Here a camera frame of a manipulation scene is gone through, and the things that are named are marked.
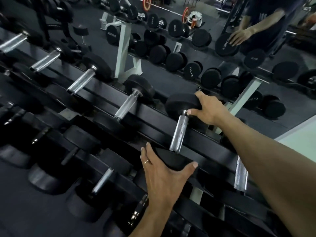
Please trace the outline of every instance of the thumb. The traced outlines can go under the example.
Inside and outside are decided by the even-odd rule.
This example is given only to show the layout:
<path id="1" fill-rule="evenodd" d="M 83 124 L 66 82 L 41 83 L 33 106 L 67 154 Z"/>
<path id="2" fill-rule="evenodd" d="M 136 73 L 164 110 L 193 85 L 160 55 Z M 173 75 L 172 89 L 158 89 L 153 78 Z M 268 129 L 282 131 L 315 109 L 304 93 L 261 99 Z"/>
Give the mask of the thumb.
<path id="1" fill-rule="evenodd" d="M 195 169 L 198 167 L 198 163 L 197 162 L 191 162 L 189 164 L 187 164 L 181 172 L 181 174 L 183 176 L 185 176 L 186 179 L 188 179 L 192 174 L 193 172 L 195 171 Z"/>
<path id="2" fill-rule="evenodd" d="M 199 116 L 199 114 L 200 114 L 200 110 L 198 110 L 198 109 L 189 109 L 188 111 L 187 111 L 187 113 L 189 114 L 189 115 L 192 115 L 192 116 Z"/>

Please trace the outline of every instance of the person's arm in mirror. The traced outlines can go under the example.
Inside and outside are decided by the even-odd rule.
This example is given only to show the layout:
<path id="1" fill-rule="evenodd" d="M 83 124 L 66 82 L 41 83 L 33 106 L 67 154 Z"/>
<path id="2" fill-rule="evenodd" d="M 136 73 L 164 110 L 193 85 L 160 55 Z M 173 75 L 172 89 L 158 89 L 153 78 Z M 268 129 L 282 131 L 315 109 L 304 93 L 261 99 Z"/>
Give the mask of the person's arm in mirror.
<path id="1" fill-rule="evenodd" d="M 228 137 L 266 200 L 295 237 L 316 236 L 316 163 L 260 134 L 214 96 L 196 92 L 202 110 L 188 110 Z"/>
<path id="2" fill-rule="evenodd" d="M 145 171 L 149 205 L 129 237 L 159 237 L 184 184 L 198 166 L 189 163 L 182 171 L 170 170 L 147 143 L 140 156 Z"/>
<path id="3" fill-rule="evenodd" d="M 295 11 L 295 9 L 299 7 L 304 0 L 276 0 L 278 7 L 275 9 L 274 13 L 268 16 L 264 13 L 260 13 L 260 5 L 264 4 L 260 2 L 264 1 L 267 0 L 251 0 L 247 13 L 243 18 L 244 23 L 241 23 L 241 25 L 243 25 L 242 27 L 245 28 L 235 31 L 230 36 L 230 44 L 232 46 L 240 45 L 244 41 L 248 40 L 252 35 L 267 30 L 281 20 L 285 15 Z M 260 21 L 258 23 L 253 23 L 250 27 L 246 26 L 246 21 L 249 20 L 249 22 L 252 22 L 252 19 Z"/>

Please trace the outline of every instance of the person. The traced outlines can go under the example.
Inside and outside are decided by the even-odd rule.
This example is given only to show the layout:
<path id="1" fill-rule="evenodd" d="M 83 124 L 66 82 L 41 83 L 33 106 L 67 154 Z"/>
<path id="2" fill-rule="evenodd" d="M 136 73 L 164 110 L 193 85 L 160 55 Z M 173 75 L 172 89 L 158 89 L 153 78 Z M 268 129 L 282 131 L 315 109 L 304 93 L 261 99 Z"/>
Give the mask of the person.
<path id="1" fill-rule="evenodd" d="M 316 163 L 245 125 L 216 97 L 201 91 L 196 92 L 196 96 L 202 110 L 191 109 L 188 114 L 224 132 L 266 200 L 294 237 L 315 237 Z M 176 172 L 164 165 L 149 143 L 141 152 L 149 205 L 130 237 L 158 237 L 185 182 L 198 164 L 189 163 Z"/>
<path id="2" fill-rule="evenodd" d="M 298 7 L 305 0 L 250 0 L 237 31 L 230 36 L 232 46 L 241 46 L 239 55 L 262 49 L 270 55 L 284 36 Z M 230 75 L 237 65 L 223 62 L 219 70 L 223 77 Z"/>

